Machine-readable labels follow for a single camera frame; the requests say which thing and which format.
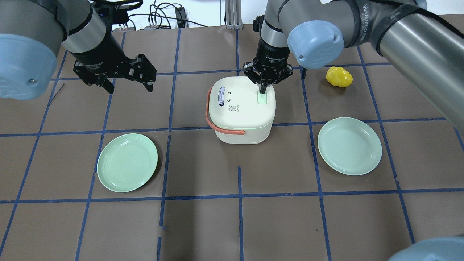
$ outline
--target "light green plate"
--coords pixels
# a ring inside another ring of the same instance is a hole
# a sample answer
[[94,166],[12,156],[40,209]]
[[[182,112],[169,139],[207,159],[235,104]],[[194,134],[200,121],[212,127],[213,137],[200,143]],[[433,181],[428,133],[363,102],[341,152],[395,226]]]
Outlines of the light green plate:
[[133,191],[151,178],[157,163],[158,151],[149,138],[125,134],[103,149],[97,162],[98,179],[111,191]]
[[317,138],[322,159],[334,170],[346,175],[371,172],[382,157],[382,144],[369,125],[348,118],[327,122]]

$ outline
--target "blue end cap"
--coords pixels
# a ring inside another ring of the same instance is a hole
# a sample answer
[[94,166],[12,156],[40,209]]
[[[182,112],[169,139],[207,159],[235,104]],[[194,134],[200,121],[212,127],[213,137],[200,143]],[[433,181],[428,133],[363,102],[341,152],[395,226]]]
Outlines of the blue end cap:
[[417,6],[427,10],[427,0],[416,0]]
[[14,34],[0,34],[0,46],[0,98],[29,100],[44,94],[57,67],[50,48]]
[[293,28],[287,43],[298,63],[308,69],[319,69],[331,63],[345,45],[340,29],[320,20],[307,21]]

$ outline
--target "blue tape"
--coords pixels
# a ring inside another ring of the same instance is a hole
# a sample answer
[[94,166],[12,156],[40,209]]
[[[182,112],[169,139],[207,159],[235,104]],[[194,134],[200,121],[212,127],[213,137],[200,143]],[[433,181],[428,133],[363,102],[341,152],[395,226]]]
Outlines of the blue tape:
[[68,199],[28,199],[20,200],[19,204],[34,204],[34,203],[72,203],[72,202],[87,202],[84,198],[68,198]]
[[125,133],[125,132],[150,132],[150,131],[168,131],[169,128],[159,129],[131,129],[131,130],[107,130],[106,133]]
[[382,122],[411,122],[411,121],[444,121],[446,120],[443,117],[438,118],[417,118],[417,119],[382,119]]
[[160,196],[150,197],[120,197],[120,198],[92,198],[91,202],[128,202],[128,201],[160,201]]
[[243,210],[242,210],[242,167],[238,167],[238,231],[240,244],[240,261],[243,261]]
[[367,190],[367,191],[335,191],[324,192],[324,196],[347,196],[347,195],[379,195],[379,194],[396,194],[397,190]]
[[359,58],[361,59],[361,63],[363,64],[362,68],[364,70],[364,75],[366,76],[366,81],[367,81],[367,85],[369,87],[369,92],[370,92],[371,97],[372,97],[372,102],[374,104],[375,113],[377,114],[377,118],[379,120],[380,130],[382,132],[383,140],[384,140],[384,143],[385,143],[385,148],[387,149],[388,159],[389,159],[390,165],[392,167],[393,178],[395,180],[396,188],[398,190],[398,196],[400,198],[401,208],[403,209],[403,214],[404,214],[404,217],[405,217],[409,237],[411,239],[411,243],[414,244],[415,243],[414,234],[412,233],[412,228],[411,228],[411,224],[409,222],[409,216],[408,216],[408,213],[407,213],[405,201],[404,201],[404,198],[403,198],[403,194],[401,193],[400,182],[397,180],[396,169],[395,169],[395,165],[393,163],[393,158],[392,158],[392,154],[391,154],[391,151],[390,151],[390,146],[388,145],[388,140],[387,140],[387,136],[385,134],[385,129],[383,127],[382,118],[380,117],[379,108],[378,108],[377,102],[375,100],[374,91],[372,89],[371,82],[369,80],[369,75],[367,74],[367,69],[366,69],[366,66],[364,64],[364,59],[362,57],[361,50],[360,50],[359,46],[357,46],[356,48],[358,49]]
[[166,187],[168,186],[168,170],[169,170],[169,153],[171,150],[171,135],[168,135],[168,144],[166,145],[166,161],[164,163],[164,179],[163,179],[163,192],[160,209],[160,226],[164,223],[164,206],[166,204]]
[[403,189],[402,193],[437,193],[437,192],[463,192],[464,188],[448,188],[448,189]]
[[169,132],[173,126],[173,109],[174,109],[174,95],[175,95],[175,81],[177,77],[177,62],[179,61],[179,46],[180,46],[180,32],[181,28],[177,32],[177,46],[175,49],[175,60],[174,60],[174,74],[173,74],[173,87],[171,92],[171,107],[169,109]]
[[[300,67],[300,76],[301,76],[301,84],[303,87],[303,98],[304,98],[304,105],[306,108],[306,116],[308,118],[308,123],[312,122],[311,121],[311,115],[309,114],[309,106],[308,106],[308,98],[306,96],[306,85],[303,79],[303,68]],[[311,139],[311,149],[313,152],[313,160],[314,160],[314,168],[316,170],[316,180],[317,180],[317,190],[318,190],[318,195],[319,195],[319,202],[321,206],[321,216],[322,216],[322,227],[324,229],[324,237],[325,237],[325,247],[327,250],[327,259],[328,261],[332,261],[332,254],[330,252],[330,242],[329,242],[329,233],[327,231],[327,221],[325,218],[325,208],[324,208],[324,198],[323,198],[323,192],[322,192],[322,186],[321,186],[321,178],[319,177],[319,166],[317,164],[317,154],[316,154],[316,146],[314,143],[314,133],[313,133],[313,127],[312,124],[308,124],[309,126],[309,137]]]
[[191,130],[209,130],[211,129],[210,126],[201,126],[201,127],[179,127],[179,128],[171,128],[172,131],[191,131]]
[[[126,35],[126,32],[124,32],[124,34],[122,35],[122,44],[124,44],[125,35]],[[93,185],[95,183],[95,173],[97,172],[98,158],[100,157],[100,153],[102,152],[102,149],[103,149],[103,140],[105,138],[106,124],[108,122],[108,115],[110,113],[110,107],[111,107],[112,98],[113,98],[113,94],[110,94],[110,96],[108,97],[108,103],[107,103],[107,106],[106,106],[105,120],[103,121],[102,136],[101,136],[101,139],[100,139],[100,144],[98,146],[97,158],[95,160],[95,166],[94,166],[94,170],[93,170],[94,175],[92,175],[92,180],[90,182],[89,194],[87,196],[87,201],[86,201],[86,204],[85,204],[84,217],[82,219],[81,232],[79,234],[79,240],[77,242],[77,250],[76,250],[75,261],[79,260],[79,255],[80,255],[81,246],[82,246],[82,239],[84,237],[85,224],[87,222],[87,215],[89,213],[90,202],[91,202],[91,199],[92,199]]]
[[295,123],[274,123],[272,124],[273,127],[279,127],[279,126],[302,126],[302,125],[308,125],[307,122],[295,122]]
[[161,237],[158,237],[158,244],[156,245],[156,261],[160,261],[161,256]]
[[18,134],[0,134],[0,137],[27,137],[37,136],[38,133],[18,133]]
[[459,134],[459,131],[456,128],[454,128],[454,132],[456,133],[456,136],[458,137],[459,144],[461,144],[461,148],[464,151],[464,143],[463,143],[463,139],[461,138],[461,135]]
[[225,195],[205,195],[205,196],[167,196],[165,200],[199,200],[199,199],[219,199],[219,198],[238,198],[238,194]]
[[235,72],[236,70],[215,70],[215,71],[198,71],[198,72],[177,72],[177,74],[204,74],[204,73],[223,73],[223,72]]
[[40,136],[54,136],[54,135],[80,135],[80,134],[102,134],[101,130],[91,131],[67,131],[67,132],[46,132],[41,133]]

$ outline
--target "black cable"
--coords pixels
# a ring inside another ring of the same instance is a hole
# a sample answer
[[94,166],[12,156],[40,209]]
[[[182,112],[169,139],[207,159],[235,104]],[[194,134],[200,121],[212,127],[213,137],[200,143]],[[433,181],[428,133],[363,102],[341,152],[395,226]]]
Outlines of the black cable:
[[164,8],[167,8],[167,7],[170,7],[170,6],[174,7],[174,9],[177,8],[177,7],[175,6],[175,4],[171,4],[171,3],[167,3],[167,2],[162,2],[162,3],[159,4],[158,6],[160,7],[160,6],[163,5],[163,4],[164,4],[164,5],[167,5],[167,6],[165,6],[165,7],[163,7],[163,8],[160,8],[160,9],[164,9]]
[[[156,17],[155,17],[155,22],[153,22],[153,16],[151,15],[153,12],[151,11],[151,7],[156,7],[154,4],[153,5],[150,5],[150,15],[148,16],[148,23],[150,23],[150,20],[151,20],[151,23],[154,25],[155,23],[158,24],[158,21],[156,20]],[[160,17],[160,25],[163,23],[163,18]]]
[[168,19],[167,16],[166,16],[166,13],[165,13],[162,9],[160,9],[159,6],[156,7],[155,11],[152,12],[152,14],[154,13],[154,14],[159,15],[159,14],[158,14],[158,10],[160,10],[161,13],[164,14],[164,17],[166,18],[166,21],[168,21],[169,27],[172,28],[172,27],[171,27],[171,23],[169,22],[169,19]]
[[174,4],[167,3],[167,2],[162,2],[161,4],[159,4],[159,5],[156,7],[155,12],[156,12],[158,9],[160,9],[160,10],[163,12],[163,9],[164,9],[164,8],[168,8],[168,7],[170,7],[170,6],[174,7],[174,13],[176,14],[176,16],[177,16],[177,13],[179,13],[179,16],[182,17],[182,16],[180,15],[180,12],[177,10],[177,7],[176,7]]
[[134,21],[132,21],[131,19],[129,19],[129,21],[131,21],[132,24],[134,25],[134,31],[137,31],[137,29],[135,28],[135,23],[134,23]]
[[160,26],[160,27],[158,27],[158,28],[156,28],[156,29],[154,29],[154,30],[163,29],[163,28],[169,28],[169,29],[172,29],[172,28],[170,28],[169,26]]
[[189,22],[189,23],[196,24],[196,25],[199,25],[199,26],[202,26],[202,27],[207,27],[207,26],[205,26],[205,25],[202,25],[202,24],[199,24],[199,23],[197,23],[197,22],[190,21],[190,20],[184,20],[184,19],[174,18],[174,17],[160,16],[160,15],[157,15],[157,14],[135,13],[135,14],[131,14],[129,17],[135,16],[135,15],[153,15],[153,16],[158,16],[158,17],[164,17],[164,18],[166,18],[166,19],[175,19],[175,20],[177,20],[177,21],[184,21],[184,22]]

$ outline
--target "qr code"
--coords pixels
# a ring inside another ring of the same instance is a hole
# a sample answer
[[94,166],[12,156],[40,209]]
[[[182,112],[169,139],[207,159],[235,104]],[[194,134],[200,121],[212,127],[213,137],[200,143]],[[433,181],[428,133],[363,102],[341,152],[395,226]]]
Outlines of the qr code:
[[240,106],[238,105],[229,105],[229,111],[239,111]]

